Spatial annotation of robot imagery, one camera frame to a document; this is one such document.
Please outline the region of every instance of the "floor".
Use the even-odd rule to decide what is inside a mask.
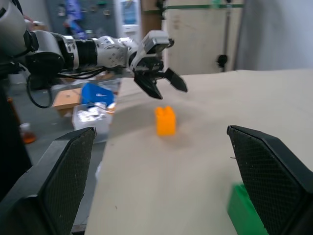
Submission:
[[[36,164],[53,140],[73,131],[71,118],[61,118],[53,108],[37,108],[29,100],[24,86],[12,89],[9,95],[13,98],[21,122],[29,122],[33,132],[36,134],[37,140],[32,144],[26,145],[33,164]],[[45,92],[37,92],[34,98],[35,100],[40,100],[42,105],[47,104],[47,94]],[[96,186],[95,172],[102,160],[104,149],[105,142],[97,143],[93,146],[85,194],[74,222],[75,225],[87,223]]]

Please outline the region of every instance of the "wall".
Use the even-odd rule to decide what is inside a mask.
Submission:
[[[48,29],[51,29],[49,15],[45,5],[45,0],[19,0],[23,13],[35,21],[44,22]]]
[[[185,6],[186,9],[166,11],[163,29],[175,40],[175,45],[164,54],[166,67],[181,75],[221,71],[216,59],[223,52],[226,9],[188,8],[210,3],[210,0],[168,0],[168,6]],[[240,5],[243,1],[235,0],[233,3]],[[240,7],[231,10],[227,70],[233,67],[241,12]]]
[[[236,69],[313,68],[313,1],[246,0]]]

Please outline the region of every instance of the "cardboard box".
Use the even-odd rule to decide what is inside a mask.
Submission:
[[[81,93],[81,88],[60,91],[57,93],[52,107],[55,108],[62,117],[73,114],[74,107],[81,104]]]
[[[145,13],[141,14],[142,36],[145,37],[151,30],[161,30],[162,20],[158,13]]]
[[[141,10],[142,11],[156,11],[158,8],[156,7],[157,0],[141,0]]]

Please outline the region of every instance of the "plastic bin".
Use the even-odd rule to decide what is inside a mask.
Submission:
[[[268,235],[243,184],[233,185],[227,212],[238,235]]]
[[[110,118],[105,116],[102,120],[84,121],[82,122],[77,116],[78,111],[87,111],[89,107],[92,107],[93,103],[81,104],[74,107],[72,123],[75,130],[80,130],[85,127],[94,127],[96,129],[97,136],[94,139],[94,143],[105,142],[108,139]]]

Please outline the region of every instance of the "bottle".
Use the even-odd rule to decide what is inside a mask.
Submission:
[[[20,129],[24,143],[32,143],[36,140],[36,136],[32,132],[29,123],[23,123],[20,125]]]

